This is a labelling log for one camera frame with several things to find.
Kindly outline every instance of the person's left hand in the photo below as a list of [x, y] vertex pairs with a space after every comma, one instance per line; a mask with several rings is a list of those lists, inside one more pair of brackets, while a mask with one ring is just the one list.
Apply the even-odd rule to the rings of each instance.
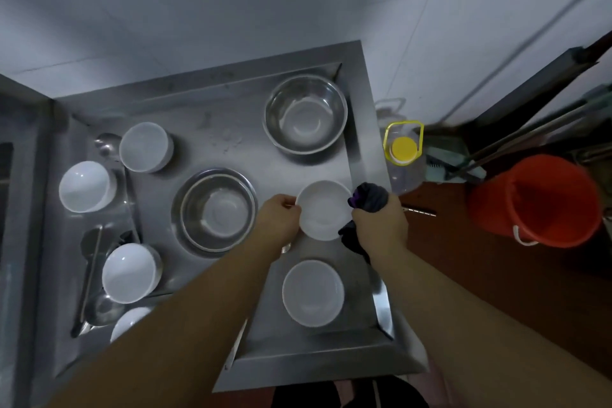
[[280, 250], [293, 241], [300, 229], [302, 208], [295, 204], [292, 195], [277, 194], [259, 209], [255, 219], [255, 234], [261, 242], [272, 243], [271, 247]]

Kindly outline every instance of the white bowl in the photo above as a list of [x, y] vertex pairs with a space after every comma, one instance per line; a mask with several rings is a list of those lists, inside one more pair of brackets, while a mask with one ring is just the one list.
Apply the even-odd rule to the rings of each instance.
[[115, 324], [113, 328], [113, 333], [111, 334], [111, 342], [116, 340], [117, 337], [122, 335], [130, 327], [134, 326], [134, 324], [136, 324], [142, 318], [147, 316], [150, 312], [151, 309], [145, 306], [140, 306], [139, 308], [132, 308], [130, 311], [127, 311], [122, 317], [119, 318], [119, 320]]
[[139, 123], [124, 134], [119, 157], [128, 170], [152, 173], [168, 164], [174, 152], [172, 137], [160, 125]]
[[283, 304], [302, 326], [325, 326], [342, 310], [344, 285], [332, 266], [304, 260], [290, 269], [283, 281]]
[[106, 259], [102, 286], [115, 302], [134, 303], [153, 292], [162, 269], [162, 259], [153, 247], [124, 244]]
[[348, 198], [351, 192], [336, 181], [317, 181], [297, 195], [302, 207], [300, 227], [304, 234], [316, 240], [334, 240], [338, 231], [351, 220]]
[[95, 161], [81, 161], [71, 167], [59, 182], [59, 200], [74, 213], [101, 210], [114, 199], [117, 178]]

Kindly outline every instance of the hand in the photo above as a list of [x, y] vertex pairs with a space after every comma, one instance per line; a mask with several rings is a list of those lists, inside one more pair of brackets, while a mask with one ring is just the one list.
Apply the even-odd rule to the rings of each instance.
[[281, 249], [293, 241], [300, 229], [302, 208], [295, 204], [292, 195], [277, 194], [259, 209], [253, 234], [261, 242], [271, 243], [280, 255]]
[[408, 221], [397, 195], [389, 194], [387, 204], [375, 213], [356, 208], [353, 210], [353, 221], [357, 227], [359, 243], [373, 264], [381, 255], [406, 248]]

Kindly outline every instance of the white tiled wall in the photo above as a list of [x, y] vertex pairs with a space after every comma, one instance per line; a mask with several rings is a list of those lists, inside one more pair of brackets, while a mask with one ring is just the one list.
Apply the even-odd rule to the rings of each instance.
[[[58, 97], [361, 39], [375, 100], [404, 97], [405, 116], [433, 123], [568, 2], [0, 0], [0, 74]], [[583, 1], [448, 123], [476, 116], [608, 30], [610, 0]]]

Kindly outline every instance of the yellow bottle cap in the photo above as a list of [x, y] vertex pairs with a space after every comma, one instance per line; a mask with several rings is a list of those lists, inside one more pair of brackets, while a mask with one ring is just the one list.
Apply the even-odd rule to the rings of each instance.
[[400, 164], [410, 163], [417, 158], [417, 143], [410, 137], [398, 137], [391, 144], [391, 157]]

